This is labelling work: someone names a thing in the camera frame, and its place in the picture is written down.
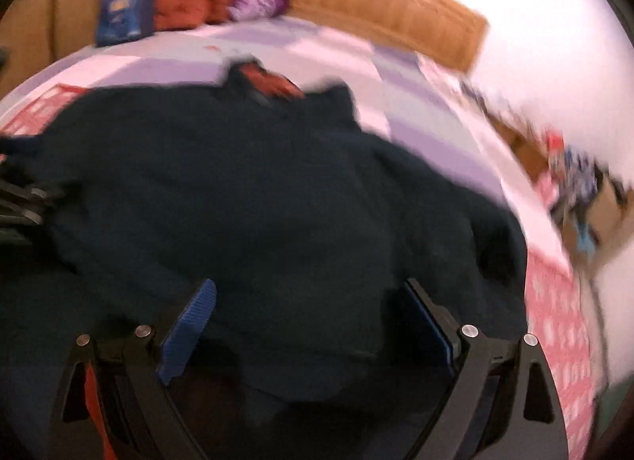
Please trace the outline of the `dark navy large jacket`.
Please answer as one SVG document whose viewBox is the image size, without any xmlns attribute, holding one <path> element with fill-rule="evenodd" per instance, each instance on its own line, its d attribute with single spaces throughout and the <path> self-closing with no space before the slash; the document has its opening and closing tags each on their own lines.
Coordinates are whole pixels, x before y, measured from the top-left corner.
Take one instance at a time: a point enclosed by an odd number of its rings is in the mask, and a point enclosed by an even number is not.
<svg viewBox="0 0 634 460">
<path fill-rule="evenodd" d="M 211 459 L 363 459 L 427 421 L 447 378 L 405 284 L 494 339 L 527 330 L 516 216 L 256 61 L 218 84 L 97 88 L 1 176 L 55 186 L 53 240 L 1 250 L 1 438 L 49 459 L 76 339 L 155 325 L 212 281 L 168 392 Z"/>
</svg>

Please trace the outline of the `red white checkered cloth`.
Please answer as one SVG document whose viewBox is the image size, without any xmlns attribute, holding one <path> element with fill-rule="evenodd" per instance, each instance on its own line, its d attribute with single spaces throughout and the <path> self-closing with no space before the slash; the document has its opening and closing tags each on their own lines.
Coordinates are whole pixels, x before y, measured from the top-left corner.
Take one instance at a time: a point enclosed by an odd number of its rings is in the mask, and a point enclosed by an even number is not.
<svg viewBox="0 0 634 460">
<path fill-rule="evenodd" d="M 530 248 L 524 301 L 529 332 L 539 339 L 556 385 L 569 458 L 582 459 L 591 441 L 596 381 L 580 285 L 571 272 Z"/>
</svg>

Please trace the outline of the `blue plastic toy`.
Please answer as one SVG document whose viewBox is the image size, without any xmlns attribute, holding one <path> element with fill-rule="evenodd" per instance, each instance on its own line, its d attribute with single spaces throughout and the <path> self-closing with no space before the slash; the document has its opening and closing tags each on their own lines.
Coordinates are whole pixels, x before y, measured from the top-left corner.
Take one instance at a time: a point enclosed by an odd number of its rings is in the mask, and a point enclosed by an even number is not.
<svg viewBox="0 0 634 460">
<path fill-rule="evenodd" d="M 596 242 L 592 236 L 590 226 L 586 222 L 575 220 L 576 230 L 576 249 L 578 252 L 587 256 L 593 256 L 596 252 Z"/>
</svg>

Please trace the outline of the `wooden wardrobe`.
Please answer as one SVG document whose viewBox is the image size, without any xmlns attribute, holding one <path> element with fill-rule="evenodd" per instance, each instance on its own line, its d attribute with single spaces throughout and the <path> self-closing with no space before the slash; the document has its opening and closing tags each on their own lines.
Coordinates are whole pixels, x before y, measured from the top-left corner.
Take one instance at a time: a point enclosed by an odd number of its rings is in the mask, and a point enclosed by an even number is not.
<svg viewBox="0 0 634 460">
<path fill-rule="evenodd" d="M 1 19 L 8 62 L 1 71 L 6 95 L 53 64 L 94 41 L 100 0 L 13 0 Z"/>
</svg>

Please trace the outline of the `wooden bedside table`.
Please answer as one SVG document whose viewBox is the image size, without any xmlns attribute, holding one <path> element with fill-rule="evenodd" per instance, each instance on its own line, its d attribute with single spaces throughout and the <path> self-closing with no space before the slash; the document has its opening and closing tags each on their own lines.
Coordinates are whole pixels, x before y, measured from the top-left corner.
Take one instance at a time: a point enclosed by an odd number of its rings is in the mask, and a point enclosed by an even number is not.
<svg viewBox="0 0 634 460">
<path fill-rule="evenodd" d="M 533 127 L 507 103 L 495 103 L 480 90 L 475 90 L 466 83 L 462 84 L 462 92 L 477 105 L 479 111 L 515 155 L 530 181 L 535 184 L 548 170 L 548 158 L 545 146 L 539 143 Z"/>
</svg>

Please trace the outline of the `purple pink patchwork bedsheet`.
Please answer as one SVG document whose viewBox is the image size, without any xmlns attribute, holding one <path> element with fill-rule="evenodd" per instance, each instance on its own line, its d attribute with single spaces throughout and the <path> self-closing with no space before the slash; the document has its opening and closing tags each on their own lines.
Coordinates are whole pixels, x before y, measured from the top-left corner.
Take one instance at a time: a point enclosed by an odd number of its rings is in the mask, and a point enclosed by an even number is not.
<svg viewBox="0 0 634 460">
<path fill-rule="evenodd" d="M 88 88 L 212 83 L 229 60 L 250 57 L 303 90 L 344 81 L 365 130 L 405 146 L 455 181 L 507 202 L 529 250 L 571 273 L 560 234 L 528 175 L 486 118 L 454 95 L 455 75 L 418 53 L 292 17 L 169 31 L 109 48 L 86 46 L 6 95 L 1 130 L 36 134 Z"/>
</svg>

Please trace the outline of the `purple patterned pillow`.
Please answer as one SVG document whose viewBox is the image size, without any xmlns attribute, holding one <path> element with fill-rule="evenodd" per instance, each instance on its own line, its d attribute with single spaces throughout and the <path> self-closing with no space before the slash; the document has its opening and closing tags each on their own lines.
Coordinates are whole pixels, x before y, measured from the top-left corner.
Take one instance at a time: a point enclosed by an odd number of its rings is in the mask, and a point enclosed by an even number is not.
<svg viewBox="0 0 634 460">
<path fill-rule="evenodd" d="M 229 18 L 234 22 L 274 19 L 287 12 L 290 0 L 232 0 Z"/>
</svg>

